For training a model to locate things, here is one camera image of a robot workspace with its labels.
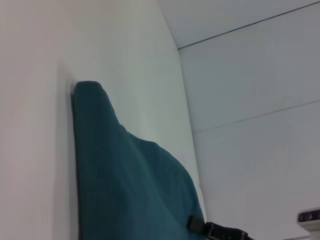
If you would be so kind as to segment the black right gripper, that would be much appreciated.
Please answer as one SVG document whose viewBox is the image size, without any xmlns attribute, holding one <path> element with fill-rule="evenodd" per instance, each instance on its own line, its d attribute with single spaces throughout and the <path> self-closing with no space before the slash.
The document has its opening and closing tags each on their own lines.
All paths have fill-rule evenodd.
<svg viewBox="0 0 320 240">
<path fill-rule="evenodd" d="M 192 232 L 207 232 L 209 240 L 251 240 L 248 233 L 231 227 L 224 227 L 213 222 L 205 222 L 197 216 L 189 216 L 187 228 Z"/>
</svg>

